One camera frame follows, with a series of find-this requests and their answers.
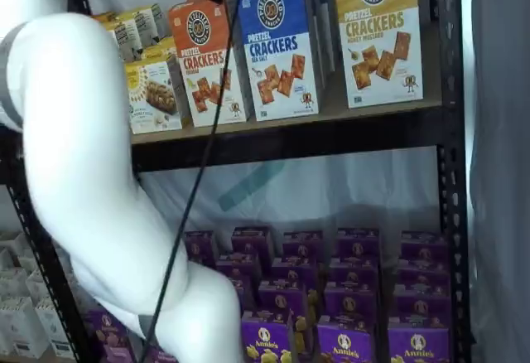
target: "white snack box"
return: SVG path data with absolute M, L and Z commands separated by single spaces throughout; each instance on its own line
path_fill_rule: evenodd
M 113 41 L 118 46 L 119 55 L 124 62 L 133 62 L 138 59 L 139 54 L 133 48 L 133 43 L 129 39 L 125 25 L 120 21 L 102 23 L 103 27 L 110 33 Z
M 39 269 L 35 270 L 26 280 L 26 286 L 34 303 L 38 303 L 43 298 L 50 296 L 48 287 L 44 283 L 42 273 Z
M 49 342 L 29 297 L 1 302 L 0 318 L 18 355 L 34 359 L 42 356 Z
M 182 129 L 190 122 L 190 109 L 174 56 L 155 57 L 125 65 L 132 133 Z M 171 105 L 156 104 L 157 99 Z
M 9 297 L 29 297 L 26 286 L 27 273 L 23 268 L 4 269 L 0 271 L 0 295 Z
M 36 305 L 36 314 L 41 320 L 41 324 L 44 327 L 44 331 L 48 335 L 51 347 L 55 354 L 59 357 L 65 357 L 68 359 L 74 359 L 74 352 L 70 347 L 68 338 L 65 334 L 59 315 L 55 310 L 51 298 L 43 298 Z
M 9 254 L 9 251 L 6 249 L 0 249 L 0 269 L 10 269 L 14 266 L 15 265 L 13 264 L 13 260 Z
M 12 257 L 24 254 L 28 247 L 26 236 L 22 232 L 0 232 L 0 248 L 9 251 Z

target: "shelf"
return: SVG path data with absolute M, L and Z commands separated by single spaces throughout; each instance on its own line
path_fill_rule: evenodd
M 344 72 L 329 79 L 320 114 L 273 121 L 223 124 L 208 165 L 325 156 L 432 146 L 442 140 L 439 42 L 423 33 L 425 98 L 348 109 Z M 141 172 L 198 167 L 211 127 L 132 136 L 132 158 Z

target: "blue cracker box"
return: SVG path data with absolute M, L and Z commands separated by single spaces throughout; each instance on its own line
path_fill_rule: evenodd
M 250 361 L 298 362 L 288 310 L 246 311 L 241 318 L 241 333 Z
M 342 257 L 380 255 L 379 230 L 372 228 L 339 228 L 337 254 Z
M 449 287 L 447 264 L 425 260 L 399 259 L 396 267 L 397 283 L 418 283 Z
M 312 0 L 241 0 L 239 20 L 258 121 L 319 113 Z
M 235 228 L 232 233 L 232 248 L 239 253 L 256 253 L 262 265 L 262 271 L 269 274 L 274 259 L 272 232 L 266 226 L 248 226 Z
M 184 243 L 191 261 L 215 269 L 219 248 L 212 230 L 185 232 Z
M 447 241 L 442 235 L 429 232 L 403 231 L 401 256 L 404 259 L 448 262 Z
M 312 327 L 316 319 L 311 317 L 304 284 L 286 278 L 263 280 L 258 292 L 264 307 L 289 308 L 295 332 L 296 351 L 301 357 L 310 356 L 314 346 Z
M 444 317 L 391 312 L 388 346 L 392 363 L 449 363 L 450 323 Z
M 378 259 L 375 257 L 333 257 L 330 261 L 331 282 L 368 284 L 377 290 L 379 284 Z
M 249 276 L 229 276 L 230 282 L 235 288 L 238 294 L 239 307 L 241 312 L 248 311 L 256 308 L 256 302 L 254 301 L 252 282 Z
M 378 316 L 377 294 L 368 284 L 328 282 L 324 290 L 325 310 L 333 316 L 356 313 L 375 321 Z
M 393 310 L 409 314 L 449 317 L 451 315 L 449 292 L 449 285 L 397 283 L 394 286 Z
M 323 363 L 375 361 L 374 326 L 362 317 L 324 315 L 318 323 L 318 337 Z

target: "orange cracker box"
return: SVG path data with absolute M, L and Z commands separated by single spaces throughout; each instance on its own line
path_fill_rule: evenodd
M 212 125 L 220 102 L 220 86 L 229 23 L 223 5 L 208 0 L 175 5 L 169 19 L 191 117 L 196 127 Z M 253 110 L 244 50 L 234 45 L 224 83 L 219 124 L 242 123 Z
M 337 0 L 348 106 L 423 97 L 418 0 Z

